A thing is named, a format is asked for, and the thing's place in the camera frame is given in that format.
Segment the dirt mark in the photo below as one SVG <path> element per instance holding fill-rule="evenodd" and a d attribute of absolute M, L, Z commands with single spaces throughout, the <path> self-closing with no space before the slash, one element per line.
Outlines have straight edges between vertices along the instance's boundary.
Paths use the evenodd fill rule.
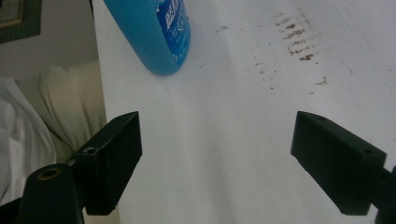
<path fill-rule="evenodd" d="M 222 26 L 220 27 L 220 29 L 216 31 L 216 33 L 220 32 L 220 31 L 223 31 L 223 30 L 228 30 L 228 26 L 222 25 Z"/>
<path fill-rule="evenodd" d="M 302 40 L 299 40 L 299 41 L 294 41 L 294 42 L 292 43 L 292 45 L 293 45 L 293 46 L 295 46 L 295 45 L 302 45 L 302 44 L 305 44 L 305 42 L 306 42 L 306 39 L 302 39 Z"/>
<path fill-rule="evenodd" d="M 290 30 L 290 29 L 294 29 L 294 27 L 296 27 L 296 24 L 291 24 L 291 25 L 288 25 L 287 27 L 286 27 L 286 29 L 287 30 Z"/>
<path fill-rule="evenodd" d="M 286 39 L 291 39 L 293 37 L 295 37 L 296 35 L 302 35 L 303 33 L 305 33 L 305 30 L 297 30 L 297 31 L 293 31 L 291 34 L 288 34 L 286 37 L 283 37 L 284 40 Z"/>
<path fill-rule="evenodd" d="M 315 83 L 316 86 L 325 86 L 327 85 L 327 78 L 324 77 L 323 81 Z"/>
<path fill-rule="evenodd" d="M 285 24 L 286 22 L 290 21 L 291 18 L 292 18 L 292 17 L 287 17 L 287 18 L 283 19 L 282 22 L 277 22 L 277 23 L 275 23 L 275 25 L 276 25 L 276 26 L 280 26 L 280 25 L 282 25 L 282 24 Z"/>
<path fill-rule="evenodd" d="M 308 54 L 305 55 L 304 57 L 301 57 L 299 60 L 300 61 L 311 61 L 311 59 L 314 57 L 314 54 Z"/>
<path fill-rule="evenodd" d="M 309 46 L 305 47 L 303 49 L 292 49 L 291 46 L 288 46 L 288 50 L 289 50 L 290 55 L 293 56 L 293 54 L 298 54 L 298 53 L 301 53 L 303 51 L 309 50 Z"/>

